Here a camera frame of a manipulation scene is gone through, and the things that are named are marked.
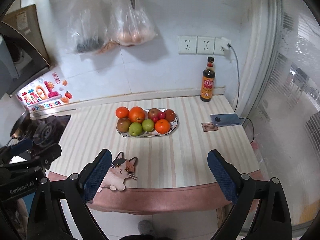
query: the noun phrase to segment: striped tablecloth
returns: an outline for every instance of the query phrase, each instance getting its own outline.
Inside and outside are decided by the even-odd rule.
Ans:
[[[168,108],[177,114],[179,125],[170,135],[150,138],[124,138],[116,131],[115,110]],[[138,157],[135,175],[127,179],[129,188],[190,187],[216,182],[207,165],[207,155],[217,149],[240,173],[259,170],[250,142],[241,125],[203,132],[201,123],[210,114],[234,113],[225,96],[214,96],[209,103],[199,97],[163,98],[105,104],[77,109],[62,135],[61,157],[50,171],[69,176],[79,173],[100,150],[109,149],[113,158],[123,151],[126,159]]]

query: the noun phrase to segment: shoe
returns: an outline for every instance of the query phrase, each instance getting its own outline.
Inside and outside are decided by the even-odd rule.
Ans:
[[[154,238],[157,238],[153,225],[148,220],[140,221],[138,224],[138,230],[141,235],[151,235]]]

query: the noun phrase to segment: wall socket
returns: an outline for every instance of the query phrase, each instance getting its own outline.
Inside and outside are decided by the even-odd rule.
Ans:
[[[216,38],[214,54],[215,55],[224,55],[224,51],[228,50],[228,43],[231,44],[231,40],[228,40],[224,37]]]
[[[197,36],[179,36],[179,54],[196,54]]]
[[[213,37],[198,36],[197,53],[213,55],[215,39]]]

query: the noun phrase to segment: cartoon cat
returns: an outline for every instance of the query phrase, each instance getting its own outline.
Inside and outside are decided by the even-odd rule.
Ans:
[[[134,165],[137,163],[137,160],[137,157],[127,160],[124,158],[124,153],[119,152],[118,156],[112,162],[110,169],[104,177],[98,192],[100,192],[103,187],[110,188],[111,190],[124,190],[125,185],[123,182],[125,179],[137,179],[137,177],[133,174]]]

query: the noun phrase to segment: baseboard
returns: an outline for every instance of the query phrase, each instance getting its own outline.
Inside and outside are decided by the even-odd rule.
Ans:
[[[225,91],[224,87],[214,88],[213,95],[215,96],[223,95],[224,91]],[[30,113],[30,115],[31,117],[38,118],[39,116],[42,116],[42,115],[55,114],[55,113],[74,110],[82,107],[88,107],[88,106],[98,106],[98,105],[104,105],[104,104],[149,100],[149,99],[157,99],[157,98],[192,97],[192,96],[199,96],[199,95],[200,95],[200,89],[182,89],[182,90],[143,92],[143,93],[137,93],[137,94],[127,94],[127,95],[120,95],[120,96],[114,96],[114,97],[97,98],[92,100],[71,103],[63,106],[57,106],[54,108],[33,112],[33,113]]]

